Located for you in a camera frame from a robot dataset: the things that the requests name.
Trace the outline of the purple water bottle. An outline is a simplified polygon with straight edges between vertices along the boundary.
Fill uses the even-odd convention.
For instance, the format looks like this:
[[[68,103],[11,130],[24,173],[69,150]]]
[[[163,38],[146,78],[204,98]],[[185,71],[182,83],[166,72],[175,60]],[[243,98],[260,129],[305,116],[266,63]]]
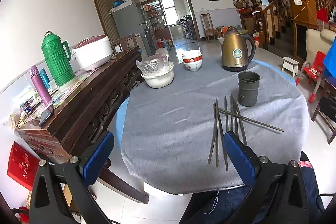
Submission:
[[[50,105],[52,103],[52,97],[47,88],[45,87],[45,84],[41,78],[41,75],[39,74],[37,67],[35,65],[30,67],[28,72],[32,80],[32,83],[36,91],[38,92],[42,102],[45,105]]]

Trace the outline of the dark wooden sideboard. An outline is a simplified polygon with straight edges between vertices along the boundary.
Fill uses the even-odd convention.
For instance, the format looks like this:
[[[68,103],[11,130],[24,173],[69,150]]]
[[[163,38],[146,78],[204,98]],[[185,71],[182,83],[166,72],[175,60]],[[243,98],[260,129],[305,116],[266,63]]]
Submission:
[[[139,47],[116,54],[85,79],[44,124],[39,117],[15,130],[39,155],[52,163],[80,156],[107,130],[117,110],[141,78],[135,62]]]

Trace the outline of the small electric fan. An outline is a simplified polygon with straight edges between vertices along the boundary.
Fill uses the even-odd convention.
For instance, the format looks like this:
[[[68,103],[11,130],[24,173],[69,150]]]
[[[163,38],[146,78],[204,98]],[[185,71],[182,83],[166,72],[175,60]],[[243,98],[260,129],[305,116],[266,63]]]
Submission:
[[[158,48],[155,52],[155,55],[164,55],[167,59],[169,59],[169,52],[164,47]]]

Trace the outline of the blue cloth on chair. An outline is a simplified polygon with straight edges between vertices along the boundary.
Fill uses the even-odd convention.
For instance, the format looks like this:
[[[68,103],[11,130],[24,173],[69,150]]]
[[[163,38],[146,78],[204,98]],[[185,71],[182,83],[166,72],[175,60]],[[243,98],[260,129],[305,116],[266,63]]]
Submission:
[[[327,55],[325,56],[323,65],[325,67],[325,77],[332,76],[336,78],[336,39],[334,39],[333,45],[330,47]]]

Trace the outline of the grey refrigerator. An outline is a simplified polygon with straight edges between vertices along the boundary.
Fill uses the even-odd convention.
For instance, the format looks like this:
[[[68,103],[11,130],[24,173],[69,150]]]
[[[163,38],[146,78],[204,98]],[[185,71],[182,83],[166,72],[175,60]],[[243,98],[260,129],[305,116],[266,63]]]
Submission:
[[[125,0],[121,5],[112,7],[109,14],[113,16],[121,37],[139,35],[142,42],[138,45],[141,47],[142,55],[151,56],[155,54],[153,28],[139,0]]]

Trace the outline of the white pot with plastic bag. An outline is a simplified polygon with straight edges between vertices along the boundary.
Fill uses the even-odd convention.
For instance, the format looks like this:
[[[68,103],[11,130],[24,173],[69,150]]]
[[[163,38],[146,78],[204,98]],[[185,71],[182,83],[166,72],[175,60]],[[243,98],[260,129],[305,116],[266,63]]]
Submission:
[[[163,88],[173,82],[174,64],[166,55],[152,55],[135,62],[141,71],[141,77],[151,88]]]

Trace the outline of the green thermos flask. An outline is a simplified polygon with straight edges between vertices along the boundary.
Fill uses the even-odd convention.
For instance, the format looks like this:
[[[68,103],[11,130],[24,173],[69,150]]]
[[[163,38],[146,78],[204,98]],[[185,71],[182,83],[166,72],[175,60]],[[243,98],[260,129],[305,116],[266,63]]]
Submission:
[[[47,31],[41,49],[51,76],[58,87],[75,77],[70,65],[72,53],[66,40],[62,42],[59,36]]]

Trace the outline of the white rice cooker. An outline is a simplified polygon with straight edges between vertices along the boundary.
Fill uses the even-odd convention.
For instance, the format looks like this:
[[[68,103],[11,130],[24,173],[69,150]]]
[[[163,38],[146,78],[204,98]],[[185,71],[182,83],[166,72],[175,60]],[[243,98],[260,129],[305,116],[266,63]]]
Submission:
[[[84,71],[92,71],[104,65],[112,55],[110,40],[106,35],[86,38],[72,49],[72,56]]]

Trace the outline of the dark chopstick four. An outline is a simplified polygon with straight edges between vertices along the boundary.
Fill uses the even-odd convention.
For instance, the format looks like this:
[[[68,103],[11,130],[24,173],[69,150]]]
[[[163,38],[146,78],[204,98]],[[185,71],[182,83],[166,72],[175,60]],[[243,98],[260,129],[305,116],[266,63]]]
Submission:
[[[225,96],[224,97],[224,110],[228,110],[228,108],[227,108],[227,97]],[[229,121],[228,121],[228,114],[227,113],[225,113],[225,116],[226,116],[226,132],[228,132],[229,131]]]

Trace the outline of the small white stool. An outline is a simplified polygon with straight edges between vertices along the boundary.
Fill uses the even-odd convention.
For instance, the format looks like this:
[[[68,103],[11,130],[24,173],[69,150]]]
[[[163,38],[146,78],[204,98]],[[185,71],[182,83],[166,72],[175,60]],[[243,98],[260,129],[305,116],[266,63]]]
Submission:
[[[295,77],[296,75],[298,75],[298,65],[299,62],[297,60],[294,60],[290,57],[283,57],[282,58],[283,62],[282,62],[282,67],[281,70],[287,70],[291,73],[292,77]]]

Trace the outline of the blue water bottle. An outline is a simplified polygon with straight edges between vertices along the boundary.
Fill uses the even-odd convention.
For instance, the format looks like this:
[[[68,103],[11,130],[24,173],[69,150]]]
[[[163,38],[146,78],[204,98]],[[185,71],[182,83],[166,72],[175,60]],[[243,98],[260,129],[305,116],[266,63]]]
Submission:
[[[40,74],[40,76],[41,76],[41,79],[42,79],[42,81],[43,81],[43,83],[44,83],[46,89],[49,90],[49,88],[50,88],[50,85],[49,85],[50,79],[49,79],[49,77],[48,77],[48,75],[47,75],[45,69],[42,68],[42,69],[39,71],[39,74]]]

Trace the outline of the dark chopstick three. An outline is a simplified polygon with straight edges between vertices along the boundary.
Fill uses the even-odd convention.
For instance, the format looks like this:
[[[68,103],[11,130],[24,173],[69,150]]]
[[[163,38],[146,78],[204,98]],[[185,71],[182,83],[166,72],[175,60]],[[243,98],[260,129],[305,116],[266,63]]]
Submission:
[[[222,120],[221,120],[221,116],[220,116],[219,111],[217,113],[217,118],[218,118],[218,123],[219,123],[219,131],[220,131],[220,138],[221,138],[221,142],[222,142],[225,168],[226,168],[226,171],[228,171],[228,157],[227,157],[226,148],[225,148],[225,145],[224,145],[224,131],[223,131]]]

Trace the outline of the black smartphone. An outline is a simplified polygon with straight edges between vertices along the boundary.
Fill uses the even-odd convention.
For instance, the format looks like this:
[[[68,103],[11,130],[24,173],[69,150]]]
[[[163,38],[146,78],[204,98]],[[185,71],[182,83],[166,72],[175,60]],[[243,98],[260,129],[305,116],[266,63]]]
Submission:
[[[54,105],[48,106],[41,114],[39,126],[42,127],[54,114]]]

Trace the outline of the wooden chair by wall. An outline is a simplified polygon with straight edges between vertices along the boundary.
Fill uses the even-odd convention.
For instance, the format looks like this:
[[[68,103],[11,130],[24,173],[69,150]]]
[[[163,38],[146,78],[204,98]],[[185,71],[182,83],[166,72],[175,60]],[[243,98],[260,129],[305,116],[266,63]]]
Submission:
[[[210,40],[212,36],[214,39],[218,38],[218,29],[214,27],[211,15],[209,13],[201,14],[201,21],[203,30],[205,32],[206,41]]]

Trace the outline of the red gift bag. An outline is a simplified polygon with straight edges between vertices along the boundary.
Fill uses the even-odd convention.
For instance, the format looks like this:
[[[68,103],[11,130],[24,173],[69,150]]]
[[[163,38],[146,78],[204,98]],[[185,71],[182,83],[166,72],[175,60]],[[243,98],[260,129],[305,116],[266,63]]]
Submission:
[[[38,167],[39,159],[14,142],[10,151],[7,175],[32,191]]]

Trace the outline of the gold electric kettle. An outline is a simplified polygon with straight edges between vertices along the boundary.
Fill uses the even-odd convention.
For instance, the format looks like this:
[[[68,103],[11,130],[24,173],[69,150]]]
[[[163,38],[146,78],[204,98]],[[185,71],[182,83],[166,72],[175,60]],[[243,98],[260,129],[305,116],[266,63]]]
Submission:
[[[252,36],[241,34],[236,28],[229,26],[222,38],[223,69],[232,72],[246,70],[256,52]]]

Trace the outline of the grey tablecloth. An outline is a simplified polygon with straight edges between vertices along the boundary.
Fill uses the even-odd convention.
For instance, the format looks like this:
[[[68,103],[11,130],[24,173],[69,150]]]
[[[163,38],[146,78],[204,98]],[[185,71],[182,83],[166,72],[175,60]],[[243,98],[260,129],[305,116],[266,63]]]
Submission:
[[[248,66],[260,75],[257,103],[241,107],[243,116],[284,130],[245,123],[247,144],[272,162],[298,160],[309,132],[309,112],[300,90],[280,72],[256,61]],[[121,155],[129,173],[170,194],[196,193],[242,185],[223,153],[219,167],[211,151],[213,104],[227,106],[238,93],[238,75],[225,71],[217,57],[203,60],[198,71],[183,64],[174,68],[173,82],[153,89],[133,89],[126,108]]]

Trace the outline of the dark chopstick five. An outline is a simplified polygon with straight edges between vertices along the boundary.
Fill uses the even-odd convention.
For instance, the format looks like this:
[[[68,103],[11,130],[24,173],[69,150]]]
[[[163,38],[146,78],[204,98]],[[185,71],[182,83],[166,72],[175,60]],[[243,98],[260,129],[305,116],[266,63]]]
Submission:
[[[239,107],[238,107],[238,103],[237,103],[237,100],[235,98],[234,98],[234,104],[235,104],[236,114],[240,115],[240,110],[239,110]],[[246,139],[246,135],[245,135],[243,120],[241,118],[238,118],[238,123],[239,123],[239,126],[240,126],[242,138],[243,138],[243,144],[247,145],[247,139]]]

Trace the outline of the dark grey utensil holder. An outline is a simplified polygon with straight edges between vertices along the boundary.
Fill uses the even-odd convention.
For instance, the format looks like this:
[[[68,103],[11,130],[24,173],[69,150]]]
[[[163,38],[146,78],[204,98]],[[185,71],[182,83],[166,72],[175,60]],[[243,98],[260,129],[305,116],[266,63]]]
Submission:
[[[255,72],[240,72],[238,79],[238,102],[245,107],[254,106],[257,102],[260,75]]]

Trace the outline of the red plastic child chair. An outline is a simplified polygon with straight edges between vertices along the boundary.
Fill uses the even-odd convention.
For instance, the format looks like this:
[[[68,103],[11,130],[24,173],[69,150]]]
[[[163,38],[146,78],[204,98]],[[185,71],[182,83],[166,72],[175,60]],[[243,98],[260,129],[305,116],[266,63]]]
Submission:
[[[309,103],[312,103],[314,101],[319,86],[324,79],[323,72],[325,70],[325,66],[323,65],[323,60],[325,57],[326,55],[323,52],[318,51],[312,64],[308,60],[304,61],[301,70],[299,71],[299,74],[295,79],[295,84],[298,85],[300,83],[302,75],[305,73],[308,77],[310,84],[313,81],[316,82],[315,88],[309,97]]]

